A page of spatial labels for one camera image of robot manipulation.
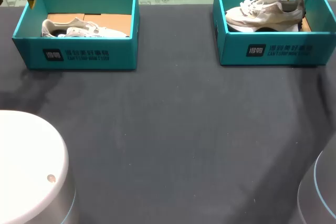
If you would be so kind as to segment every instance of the shoe box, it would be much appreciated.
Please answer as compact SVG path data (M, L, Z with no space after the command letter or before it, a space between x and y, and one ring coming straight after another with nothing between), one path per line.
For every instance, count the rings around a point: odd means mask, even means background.
M75 17L129 37L41 37L46 18L67 23ZM33 9L24 8L13 41L28 69L133 70L139 21L138 0L36 0Z
M225 11L244 0L214 0L213 22L221 65L325 65L336 46L336 19L327 0L305 0L299 32L229 31Z

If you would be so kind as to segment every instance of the brown cardboard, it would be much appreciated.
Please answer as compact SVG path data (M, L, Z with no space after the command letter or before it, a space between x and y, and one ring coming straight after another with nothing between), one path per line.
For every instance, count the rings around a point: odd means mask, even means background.
M311 31L310 26L306 20L306 18L303 18L302 20L302 29L301 31Z
M128 36L131 34L132 15L127 14L85 14L84 21L91 21L98 26L104 26L121 31Z
M50 13L47 19L57 23L68 23L73 21L74 18L84 19L84 13Z

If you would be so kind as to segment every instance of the dark fabric surface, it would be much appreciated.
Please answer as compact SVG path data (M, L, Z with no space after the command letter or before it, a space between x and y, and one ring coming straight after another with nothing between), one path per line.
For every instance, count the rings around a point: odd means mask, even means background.
M297 189L334 132L326 67L222 67L210 5L141 6L138 68L28 71L0 11L0 109L63 136L81 224L297 223Z

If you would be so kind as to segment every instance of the sneaker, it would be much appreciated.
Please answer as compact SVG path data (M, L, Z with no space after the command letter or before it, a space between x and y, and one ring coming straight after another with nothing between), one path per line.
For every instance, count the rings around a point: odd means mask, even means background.
M69 23L54 23L46 19L42 23L42 37L129 37L121 31L99 27L96 23L75 18Z
M305 0L245 0L226 12L226 22L234 31L299 31L305 14Z

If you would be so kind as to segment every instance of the white cylinder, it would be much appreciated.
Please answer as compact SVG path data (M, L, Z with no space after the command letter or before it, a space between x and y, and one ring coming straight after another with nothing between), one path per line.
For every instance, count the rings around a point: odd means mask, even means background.
M77 224L67 147L38 116L0 111L0 223Z
M324 148L303 177L298 208L304 224L336 223L336 138Z

